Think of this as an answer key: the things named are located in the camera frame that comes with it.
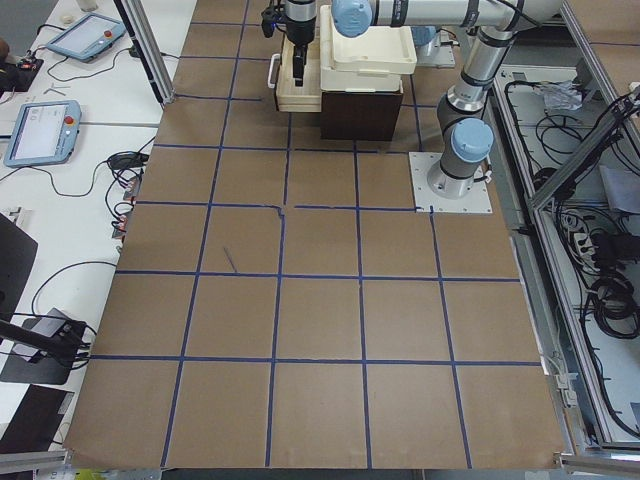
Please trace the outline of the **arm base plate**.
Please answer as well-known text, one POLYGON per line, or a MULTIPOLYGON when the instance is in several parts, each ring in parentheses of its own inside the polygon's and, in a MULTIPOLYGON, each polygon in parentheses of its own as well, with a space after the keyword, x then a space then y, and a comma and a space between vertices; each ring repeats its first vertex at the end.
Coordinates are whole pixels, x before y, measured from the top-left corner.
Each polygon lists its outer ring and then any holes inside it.
POLYGON ((425 213, 482 214, 493 212, 487 183, 475 176, 448 177, 438 152, 410 152, 409 163, 415 209, 425 213))

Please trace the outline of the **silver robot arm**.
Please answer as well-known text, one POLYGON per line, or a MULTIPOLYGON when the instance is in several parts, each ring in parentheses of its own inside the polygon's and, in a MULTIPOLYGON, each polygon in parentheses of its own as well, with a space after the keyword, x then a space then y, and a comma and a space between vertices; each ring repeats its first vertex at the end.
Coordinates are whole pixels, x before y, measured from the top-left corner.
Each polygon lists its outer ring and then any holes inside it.
POLYGON ((494 134, 481 113, 515 35, 540 26, 561 5, 560 1, 333 1, 331 14, 337 32, 347 38, 373 26, 478 29, 459 80, 438 104, 445 147, 427 174, 436 195, 457 200, 469 193, 476 169, 492 149, 494 134))

